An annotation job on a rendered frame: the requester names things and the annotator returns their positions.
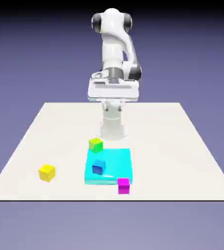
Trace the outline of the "small magenta cube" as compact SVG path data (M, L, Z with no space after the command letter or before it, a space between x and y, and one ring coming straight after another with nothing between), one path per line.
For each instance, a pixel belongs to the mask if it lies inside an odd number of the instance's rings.
M130 193L130 180L128 178L118 178L118 194L129 194Z

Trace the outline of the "small yellow cube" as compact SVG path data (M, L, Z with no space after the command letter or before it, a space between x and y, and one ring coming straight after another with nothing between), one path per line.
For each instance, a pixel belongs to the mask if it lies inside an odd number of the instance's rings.
M45 164L39 170L39 178L42 181L50 182L55 177L55 167L52 165Z

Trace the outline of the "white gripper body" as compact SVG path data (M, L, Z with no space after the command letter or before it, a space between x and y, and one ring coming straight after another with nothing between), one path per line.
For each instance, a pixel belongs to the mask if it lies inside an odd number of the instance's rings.
M118 80L119 83L109 83L107 78L90 78L88 99L92 102L119 99L123 102L136 102L139 97L139 81Z

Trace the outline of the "small blue cube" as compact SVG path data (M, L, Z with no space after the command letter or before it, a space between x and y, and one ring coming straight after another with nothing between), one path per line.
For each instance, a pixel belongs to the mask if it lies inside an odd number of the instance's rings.
M92 164L92 172L94 174L102 175L106 167L106 162L104 160L95 160Z

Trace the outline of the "large cyan box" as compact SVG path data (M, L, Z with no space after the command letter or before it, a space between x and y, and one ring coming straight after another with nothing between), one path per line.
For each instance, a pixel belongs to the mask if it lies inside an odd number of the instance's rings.
M101 175L92 172L95 161L104 161ZM117 179L127 178L133 182L131 152L128 148L105 148L98 153L88 150L84 180L86 185L116 185Z

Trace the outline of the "small green cube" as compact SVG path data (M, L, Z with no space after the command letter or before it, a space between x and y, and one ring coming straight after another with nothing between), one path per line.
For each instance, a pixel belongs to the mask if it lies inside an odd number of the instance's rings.
M93 138L89 140L89 150L93 153L98 153L103 150L103 141L100 138Z

